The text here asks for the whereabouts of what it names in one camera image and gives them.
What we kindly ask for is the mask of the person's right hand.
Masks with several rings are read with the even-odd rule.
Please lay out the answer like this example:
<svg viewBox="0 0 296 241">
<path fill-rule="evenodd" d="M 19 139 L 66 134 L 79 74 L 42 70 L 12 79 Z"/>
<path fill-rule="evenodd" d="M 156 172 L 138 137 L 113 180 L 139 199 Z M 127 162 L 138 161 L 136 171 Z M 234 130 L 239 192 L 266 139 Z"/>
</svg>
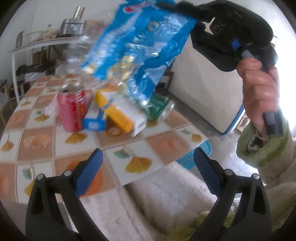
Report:
<svg viewBox="0 0 296 241">
<path fill-rule="evenodd" d="M 243 81 L 243 105 L 250 122 L 260 137 L 268 139 L 263 114 L 279 110 L 278 70 L 271 67 L 268 72 L 261 70 L 262 63 L 255 58 L 239 62 L 237 73 Z"/>
</svg>

